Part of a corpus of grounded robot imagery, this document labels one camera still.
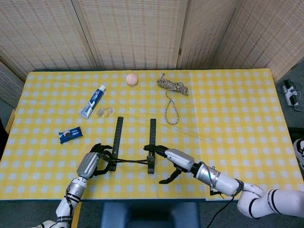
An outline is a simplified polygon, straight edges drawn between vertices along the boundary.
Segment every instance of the rope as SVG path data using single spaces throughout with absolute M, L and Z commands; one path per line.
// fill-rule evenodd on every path
M 172 90 L 172 91 L 180 92 L 181 94 L 184 94 L 184 95 L 188 96 L 189 95 L 188 94 L 188 88 L 186 86 L 184 86 L 184 84 L 182 82 L 172 82 L 168 79 L 164 79 L 164 77 L 165 77 L 165 74 L 163 73 L 161 78 L 158 79 L 156 82 L 157 82 L 158 86 L 160 86 L 161 88 L 164 88 L 166 90 L 165 94 L 166 94 L 166 97 L 169 99 L 169 102 L 167 104 L 166 111 L 165 111 L 166 121 L 167 121 L 168 124 L 175 125 L 179 122 L 180 115 L 179 115 L 179 112 L 177 111 L 177 108 L 175 107 L 174 101 L 168 96 L 167 91 Z M 170 122 L 167 118 L 167 111 L 168 111 L 170 103 L 173 104 L 173 108 L 175 109 L 175 112 L 176 112 L 176 115 L 177 115 L 177 120 L 173 123 Z

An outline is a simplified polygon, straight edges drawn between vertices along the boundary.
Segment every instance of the pink ball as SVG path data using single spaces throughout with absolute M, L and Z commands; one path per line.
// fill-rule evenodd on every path
M 138 82 L 138 77 L 136 76 L 136 74 L 130 73 L 127 75 L 125 80 L 129 85 L 133 86 Z

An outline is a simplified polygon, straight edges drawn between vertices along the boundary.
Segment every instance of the black bar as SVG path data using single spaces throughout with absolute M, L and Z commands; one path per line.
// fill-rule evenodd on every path
M 117 118 L 115 136 L 113 141 L 113 149 L 112 149 L 113 158 L 118 158 L 119 143 L 120 143 L 120 136 L 122 135 L 123 121 L 124 121 L 123 117 L 119 116 Z M 116 162 L 110 166 L 109 171 L 115 171 L 115 170 L 116 170 Z
M 156 143 L 156 119 L 150 120 L 150 145 L 155 145 Z M 147 156 L 148 160 L 148 173 L 154 173 L 154 166 L 155 166 L 155 151 L 149 151 L 149 155 Z

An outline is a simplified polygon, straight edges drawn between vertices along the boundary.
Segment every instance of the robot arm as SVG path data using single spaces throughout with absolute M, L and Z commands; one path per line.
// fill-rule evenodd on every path
M 146 145 L 145 150 L 151 149 L 153 145 Z M 238 210 L 249 218 L 260 218 L 271 213 L 304 218 L 304 192 L 292 190 L 269 190 L 267 193 L 254 185 L 243 183 L 240 180 L 229 177 L 215 169 L 207 166 L 204 162 L 195 163 L 194 158 L 176 149 L 168 149 L 164 146 L 154 146 L 155 152 L 167 158 L 174 164 L 178 173 L 191 172 L 194 178 L 210 186 L 227 196 L 235 196 L 241 193 L 237 204 Z M 168 183 L 178 175 L 169 177 Z
M 111 146 L 97 144 L 84 156 L 77 169 L 78 177 L 68 185 L 66 194 L 56 209 L 57 221 L 45 221 L 34 228 L 68 228 L 70 226 L 74 210 L 86 190 L 87 180 L 94 175 L 105 174 L 109 170 L 110 163 L 104 170 L 97 170 L 97 165 L 100 155 L 112 155 L 109 151 L 105 151 L 111 148 Z

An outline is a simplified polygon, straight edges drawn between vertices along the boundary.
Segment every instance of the toothpaste cap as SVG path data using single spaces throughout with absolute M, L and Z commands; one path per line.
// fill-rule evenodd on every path
M 104 92 L 105 91 L 105 86 L 104 85 L 101 85 L 101 87 L 99 87 L 99 89 Z

